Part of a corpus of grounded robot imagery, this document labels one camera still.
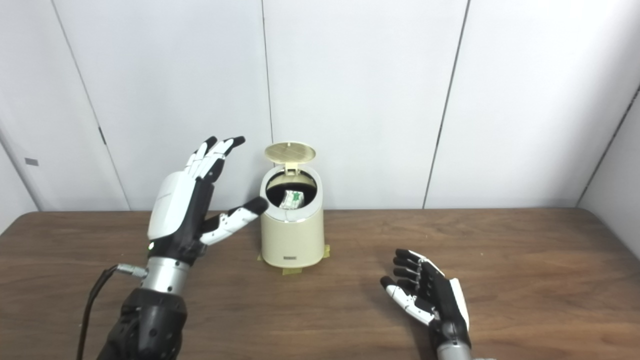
small trash can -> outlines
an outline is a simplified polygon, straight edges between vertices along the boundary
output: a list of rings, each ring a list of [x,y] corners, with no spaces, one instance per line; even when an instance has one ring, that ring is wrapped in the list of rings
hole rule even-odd
[[[283,142],[264,154],[276,167],[260,186],[260,196],[269,201],[260,216],[262,258],[278,268],[314,265],[324,256],[323,188],[318,173],[302,164],[316,151],[304,143]]]

robotic hand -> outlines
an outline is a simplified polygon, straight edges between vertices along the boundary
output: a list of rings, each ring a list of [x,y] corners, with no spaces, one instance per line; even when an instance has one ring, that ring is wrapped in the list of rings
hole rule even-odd
[[[228,213],[204,220],[213,183],[222,173],[227,155],[244,143],[244,137],[216,141],[214,136],[207,139],[189,157],[184,170],[170,174],[162,183],[147,233],[150,258],[160,256],[193,265],[207,245],[229,237],[267,209],[267,201],[256,197]]]
[[[170,174],[162,183],[147,233],[147,268],[112,268],[141,277],[142,283],[123,303],[120,319],[109,333],[99,360],[175,359],[187,318],[180,294],[189,269],[208,245],[227,238],[267,210],[267,200],[257,197],[205,220],[213,183],[220,176],[227,155],[244,143],[244,138],[216,142],[215,137],[210,137],[191,155],[182,171]],[[81,337],[79,357],[83,345]]]
[[[380,283],[404,311],[429,327],[431,346],[438,360],[471,360],[467,303],[457,279],[444,273],[424,256],[397,249],[394,275]]]

wooden table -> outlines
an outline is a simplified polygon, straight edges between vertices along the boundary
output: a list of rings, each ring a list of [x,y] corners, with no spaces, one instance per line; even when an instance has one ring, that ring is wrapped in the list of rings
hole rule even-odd
[[[89,289],[146,263],[149,213],[31,213],[0,236],[0,359],[73,359]],[[458,277],[476,357],[639,359],[640,261],[581,209],[327,211],[331,257],[282,275],[257,261],[259,225],[191,270],[180,360],[432,359],[425,328],[379,278],[394,250]],[[95,359],[138,285],[114,275],[93,307]]]

masking tape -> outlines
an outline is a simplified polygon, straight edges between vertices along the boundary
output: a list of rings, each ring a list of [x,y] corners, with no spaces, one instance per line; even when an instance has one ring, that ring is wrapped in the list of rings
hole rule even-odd
[[[302,268],[282,269],[282,275],[301,274]]]

robotic finger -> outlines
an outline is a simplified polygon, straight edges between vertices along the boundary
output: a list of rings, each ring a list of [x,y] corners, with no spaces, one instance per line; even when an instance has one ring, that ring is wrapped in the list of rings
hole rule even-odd
[[[416,302],[415,296],[407,293],[404,288],[398,286],[389,276],[380,279],[380,284],[382,284],[387,294],[411,317],[424,325],[429,325],[434,319],[433,306],[425,302]]]
[[[440,271],[440,269],[434,263],[432,263],[431,260],[429,260],[427,257],[423,255],[418,254],[417,252],[413,252],[411,250],[406,250],[406,249],[396,249],[396,256],[398,258],[407,259],[417,264],[429,263],[431,264],[431,266],[435,268],[435,270],[437,270],[439,273],[442,274],[442,276],[444,276],[444,273]]]
[[[395,268],[394,275],[405,277],[411,281],[418,281],[420,279],[420,275],[417,272],[412,272],[411,270],[407,270],[405,268]]]
[[[409,259],[394,258],[394,265],[404,266],[405,268],[411,270],[412,272],[420,271],[420,265],[418,265],[417,263],[414,263]]]
[[[228,238],[255,220],[268,207],[267,200],[256,197],[239,208],[231,209],[228,213],[222,213],[206,220],[202,227],[203,234],[200,237],[200,242],[204,245],[212,245]]]

